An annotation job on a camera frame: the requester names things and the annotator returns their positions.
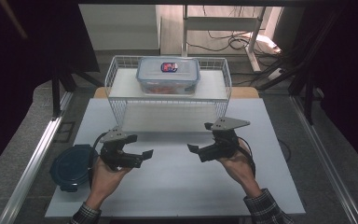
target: white shelf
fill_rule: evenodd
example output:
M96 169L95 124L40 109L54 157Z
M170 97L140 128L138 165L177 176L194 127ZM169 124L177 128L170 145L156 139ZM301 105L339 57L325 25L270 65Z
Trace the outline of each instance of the white shelf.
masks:
M109 98L124 99L186 99L191 101L226 101L227 90L221 70L200 70L200 81L192 95L145 94L136 79L136 68L119 68Z

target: sleeve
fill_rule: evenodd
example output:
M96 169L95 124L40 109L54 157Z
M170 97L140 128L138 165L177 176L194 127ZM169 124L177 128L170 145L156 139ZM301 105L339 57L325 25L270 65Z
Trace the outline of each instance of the sleeve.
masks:
M101 210L93 210L83 203L68 224L96 224L100 215Z
M256 224L292 224L295 223L277 205L268 189L262 189L263 193L256 198L245 197L243 201L251 212Z

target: human hand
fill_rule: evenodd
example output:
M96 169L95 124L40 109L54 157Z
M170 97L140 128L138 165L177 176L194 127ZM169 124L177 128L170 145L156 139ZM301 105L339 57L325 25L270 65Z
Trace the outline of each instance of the human hand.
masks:
M86 200L86 205L98 210L103 201L117 189L118 184L131 168L113 171L101 158L98 158L93 169L91 192Z
M242 140L239 140L239 142L240 147L247 152L250 152L249 148L246 147ZM248 197L254 198L262 194L260 187L258 187L258 184L255 181L251 165L241 152L237 150L231 158L221 158L218 159L218 161L223 164L231 178L241 184Z

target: white tabletop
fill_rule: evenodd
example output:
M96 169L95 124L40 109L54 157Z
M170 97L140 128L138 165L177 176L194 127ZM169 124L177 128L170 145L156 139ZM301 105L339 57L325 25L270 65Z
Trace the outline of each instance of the white tabletop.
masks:
M251 121L251 125L235 131L253 150L260 187L268 188L287 214L304 214L263 100L230 100L226 116ZM108 101L91 99L75 145L92 145L101 133L115 125ZM241 186L228 176L218 161L200 162L198 155L189 152L187 143L209 146L213 136L211 133L138 133L138 141L126 145L124 151L141 154L154 149L153 157L124 177L113 195L103 203L102 216L249 216ZM62 192L57 187L46 217L71 217L89 192L88 183L75 193Z

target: aluminum rail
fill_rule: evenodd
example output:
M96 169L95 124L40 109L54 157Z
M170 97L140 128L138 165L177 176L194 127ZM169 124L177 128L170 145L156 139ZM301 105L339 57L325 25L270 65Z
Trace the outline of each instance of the aluminum rail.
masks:
M24 173L22 173L19 183L11 194L4 211L0 216L0 224L8 224L13 223L15 221L17 214L21 209L22 203L24 202L30 187L34 183L34 178L39 171L42 161L48 152L48 147L52 142L53 136L60 127L62 117L65 113L66 108L69 105L72 96L73 94L71 92L66 92L63 95L61 99L62 111L55 120L52 120L48 123L48 127L43 133L42 138L40 139L36 149L34 150L32 158L28 162L28 165L25 168Z
M307 135L312 142L312 145L315 149L316 154L319 157L319 160L326 172L330 183L333 186L334 191L336 192L339 201L344 208L345 213L348 216L348 219L351 223L358 224L358 208L349 192L348 188L342 181L341 177L339 176L336 167L334 166L333 162L328 155L327 150L324 148L324 144L322 143L321 139L319 138L318 133L316 132L315 128L308 124L307 119L305 118L302 111L304 110L301 101L298 96L291 96L290 99L292 100L293 105L296 108L296 112L303 124Z

